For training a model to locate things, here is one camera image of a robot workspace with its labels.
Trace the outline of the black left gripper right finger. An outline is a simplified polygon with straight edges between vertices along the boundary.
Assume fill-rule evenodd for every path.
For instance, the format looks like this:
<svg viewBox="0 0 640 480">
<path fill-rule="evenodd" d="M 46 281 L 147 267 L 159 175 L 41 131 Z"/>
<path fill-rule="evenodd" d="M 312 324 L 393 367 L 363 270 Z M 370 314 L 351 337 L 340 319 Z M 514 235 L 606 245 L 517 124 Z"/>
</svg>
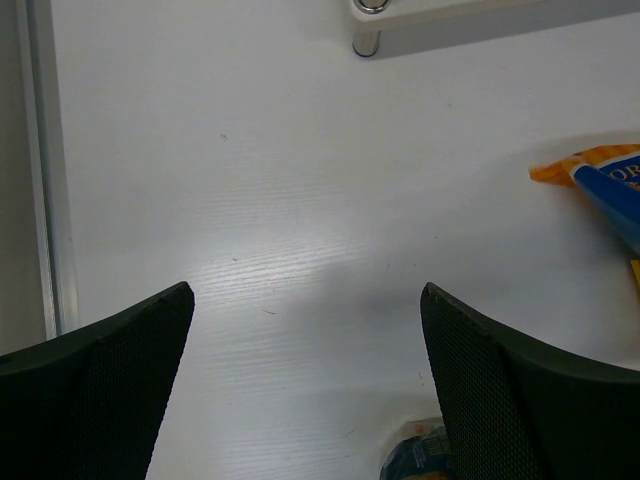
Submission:
<svg viewBox="0 0 640 480">
<path fill-rule="evenodd" d="M 638 478 L 638 371 L 537 340 L 433 283 L 420 312 L 458 478 Z"/>
</svg>

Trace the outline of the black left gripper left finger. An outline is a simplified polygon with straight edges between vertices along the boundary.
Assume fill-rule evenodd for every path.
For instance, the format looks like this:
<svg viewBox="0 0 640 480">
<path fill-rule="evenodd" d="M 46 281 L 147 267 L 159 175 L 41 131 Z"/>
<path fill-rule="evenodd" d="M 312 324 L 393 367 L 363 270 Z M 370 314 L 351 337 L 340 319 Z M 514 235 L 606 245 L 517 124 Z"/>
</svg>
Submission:
<svg viewBox="0 0 640 480">
<path fill-rule="evenodd" d="M 2 478 L 145 478 L 193 314 L 180 282 L 2 356 Z"/>
</svg>

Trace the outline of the blue orange pasta bag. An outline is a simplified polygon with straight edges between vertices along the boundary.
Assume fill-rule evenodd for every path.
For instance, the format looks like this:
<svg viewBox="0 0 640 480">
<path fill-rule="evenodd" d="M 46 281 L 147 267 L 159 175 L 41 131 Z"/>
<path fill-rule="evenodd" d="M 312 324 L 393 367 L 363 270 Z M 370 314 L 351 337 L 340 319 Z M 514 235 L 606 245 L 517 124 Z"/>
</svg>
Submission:
<svg viewBox="0 0 640 480">
<path fill-rule="evenodd" d="M 576 187 L 639 251 L 639 146 L 601 145 L 529 170 L 531 180 Z"/>
</svg>

